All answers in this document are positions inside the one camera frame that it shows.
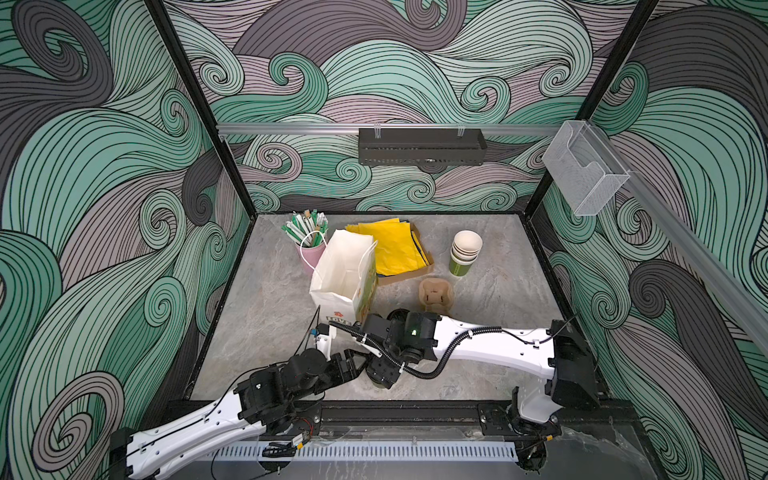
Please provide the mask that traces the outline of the white paper takeout bag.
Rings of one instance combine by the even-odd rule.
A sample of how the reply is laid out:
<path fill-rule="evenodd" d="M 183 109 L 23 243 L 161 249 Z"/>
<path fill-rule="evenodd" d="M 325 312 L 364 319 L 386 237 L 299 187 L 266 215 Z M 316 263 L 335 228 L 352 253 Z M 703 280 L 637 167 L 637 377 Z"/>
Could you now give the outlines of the white paper takeout bag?
<path fill-rule="evenodd" d="M 321 323 L 362 324 L 377 287 L 373 236 L 336 230 L 314 268 L 309 294 Z"/>

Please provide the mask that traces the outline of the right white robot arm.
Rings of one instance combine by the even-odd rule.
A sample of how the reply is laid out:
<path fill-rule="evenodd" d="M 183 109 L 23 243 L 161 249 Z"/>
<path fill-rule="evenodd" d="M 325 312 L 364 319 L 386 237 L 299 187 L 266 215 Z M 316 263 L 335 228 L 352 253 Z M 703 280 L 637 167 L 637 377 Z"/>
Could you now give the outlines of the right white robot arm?
<path fill-rule="evenodd" d="M 593 354 L 569 321 L 511 329 L 398 310 L 388 318 L 368 316 L 354 337 L 383 361 L 383 385 L 403 373 L 433 380 L 449 361 L 468 360 L 534 377 L 513 395 L 517 415 L 530 423 L 545 424 L 562 408 L 591 411 L 600 404 Z"/>

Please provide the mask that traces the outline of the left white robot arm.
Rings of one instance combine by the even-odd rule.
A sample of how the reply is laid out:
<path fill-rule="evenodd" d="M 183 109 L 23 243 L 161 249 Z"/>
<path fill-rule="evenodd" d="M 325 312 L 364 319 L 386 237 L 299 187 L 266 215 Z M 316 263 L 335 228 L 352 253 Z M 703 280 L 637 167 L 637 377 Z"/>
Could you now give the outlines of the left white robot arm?
<path fill-rule="evenodd" d="M 346 349 L 329 357 L 309 348 L 238 378 L 217 400 L 174 421 L 112 434 L 107 479 L 166 479 L 205 454 L 242 439 L 281 434 L 308 397 L 351 382 L 373 355 Z"/>

